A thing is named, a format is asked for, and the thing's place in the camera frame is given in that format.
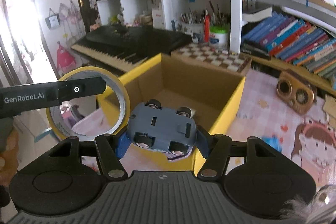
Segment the white green lidded jar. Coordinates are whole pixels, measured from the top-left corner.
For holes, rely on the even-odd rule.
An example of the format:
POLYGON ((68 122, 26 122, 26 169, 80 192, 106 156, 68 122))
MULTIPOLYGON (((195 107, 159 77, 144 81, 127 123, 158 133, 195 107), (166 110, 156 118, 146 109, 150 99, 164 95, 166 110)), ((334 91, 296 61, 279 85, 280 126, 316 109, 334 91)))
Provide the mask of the white green lidded jar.
POLYGON ((227 50, 229 37, 227 26, 210 26, 210 47, 227 50))

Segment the checkered chess board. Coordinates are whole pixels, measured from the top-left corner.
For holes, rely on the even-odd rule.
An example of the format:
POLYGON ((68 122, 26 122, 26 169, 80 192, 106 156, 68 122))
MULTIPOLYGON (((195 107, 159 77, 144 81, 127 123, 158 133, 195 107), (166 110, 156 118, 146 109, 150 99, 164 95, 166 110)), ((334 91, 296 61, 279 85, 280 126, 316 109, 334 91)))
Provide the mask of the checkered chess board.
POLYGON ((217 71, 227 71, 240 76, 245 76, 248 73, 252 63, 249 57, 227 50, 211 48, 205 43, 190 43, 172 51, 171 55, 185 63, 216 69, 217 71))

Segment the grey toy car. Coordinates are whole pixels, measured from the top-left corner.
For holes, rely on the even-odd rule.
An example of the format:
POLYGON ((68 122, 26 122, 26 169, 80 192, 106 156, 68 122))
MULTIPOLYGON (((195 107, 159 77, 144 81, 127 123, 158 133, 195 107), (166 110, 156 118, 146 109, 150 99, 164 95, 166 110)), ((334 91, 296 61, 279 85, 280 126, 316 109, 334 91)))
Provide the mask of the grey toy car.
POLYGON ((163 107, 157 100, 140 103, 131 112, 127 138, 137 147, 164 153, 169 161, 188 157, 197 138, 193 109, 163 107))

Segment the brown retro speaker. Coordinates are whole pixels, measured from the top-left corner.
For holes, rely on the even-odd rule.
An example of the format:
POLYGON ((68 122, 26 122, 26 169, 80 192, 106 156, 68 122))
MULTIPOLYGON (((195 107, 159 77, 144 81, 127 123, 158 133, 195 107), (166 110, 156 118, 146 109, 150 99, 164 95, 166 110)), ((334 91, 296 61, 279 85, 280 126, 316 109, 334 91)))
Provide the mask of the brown retro speaker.
POLYGON ((317 88, 290 69, 280 73, 276 92, 299 115, 306 114, 317 103, 317 88))

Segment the yellow tape roll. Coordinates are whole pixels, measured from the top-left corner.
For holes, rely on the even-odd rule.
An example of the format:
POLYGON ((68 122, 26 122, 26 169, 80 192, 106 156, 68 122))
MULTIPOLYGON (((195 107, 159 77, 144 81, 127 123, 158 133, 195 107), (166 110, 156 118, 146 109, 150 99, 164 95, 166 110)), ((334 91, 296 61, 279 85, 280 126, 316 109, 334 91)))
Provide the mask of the yellow tape roll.
POLYGON ((106 83, 103 93, 66 100, 46 109, 49 124, 60 139, 76 136, 81 141, 102 134, 113 134, 126 125, 130 116, 130 99, 126 88, 113 73, 95 67, 81 67, 60 81, 101 77, 106 83))

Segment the wooden bookshelf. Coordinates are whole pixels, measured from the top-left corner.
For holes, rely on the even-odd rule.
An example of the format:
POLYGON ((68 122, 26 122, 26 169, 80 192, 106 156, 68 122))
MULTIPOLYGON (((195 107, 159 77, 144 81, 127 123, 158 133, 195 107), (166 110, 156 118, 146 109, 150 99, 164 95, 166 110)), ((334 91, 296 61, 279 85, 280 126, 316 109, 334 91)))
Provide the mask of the wooden bookshelf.
POLYGON ((241 52, 335 93, 335 0, 243 0, 241 52))

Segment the white pen holder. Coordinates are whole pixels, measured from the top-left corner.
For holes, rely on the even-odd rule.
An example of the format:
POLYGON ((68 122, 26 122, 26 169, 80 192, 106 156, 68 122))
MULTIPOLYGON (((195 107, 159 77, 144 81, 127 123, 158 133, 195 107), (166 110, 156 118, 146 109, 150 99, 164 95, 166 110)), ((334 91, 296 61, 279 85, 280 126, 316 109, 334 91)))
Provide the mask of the white pen holder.
POLYGON ((193 43, 204 42, 204 24, 182 23, 182 32, 192 37, 193 43))

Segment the white cubby shelf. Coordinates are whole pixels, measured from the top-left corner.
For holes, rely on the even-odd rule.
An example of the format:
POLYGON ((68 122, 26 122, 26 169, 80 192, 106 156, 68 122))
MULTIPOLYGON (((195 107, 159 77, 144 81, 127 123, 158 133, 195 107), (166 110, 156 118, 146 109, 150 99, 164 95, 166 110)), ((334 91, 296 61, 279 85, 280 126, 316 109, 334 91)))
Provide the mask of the white cubby shelf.
POLYGON ((182 23, 204 24, 205 10, 208 10, 211 23, 218 19, 220 25, 228 27, 228 50, 240 52, 242 0, 100 0, 97 8, 103 25, 121 19, 123 25, 138 26, 141 15, 148 12, 153 28, 181 32, 182 23))

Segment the black electronic keyboard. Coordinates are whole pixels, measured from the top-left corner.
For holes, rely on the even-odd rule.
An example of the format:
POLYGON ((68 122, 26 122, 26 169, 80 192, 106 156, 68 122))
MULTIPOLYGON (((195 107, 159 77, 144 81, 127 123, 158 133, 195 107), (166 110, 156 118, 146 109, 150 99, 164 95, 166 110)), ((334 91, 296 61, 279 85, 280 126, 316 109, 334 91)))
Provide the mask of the black electronic keyboard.
POLYGON ((96 64, 123 73, 157 54, 169 55, 192 42, 190 35, 150 26, 101 26, 78 40, 71 49, 96 64))

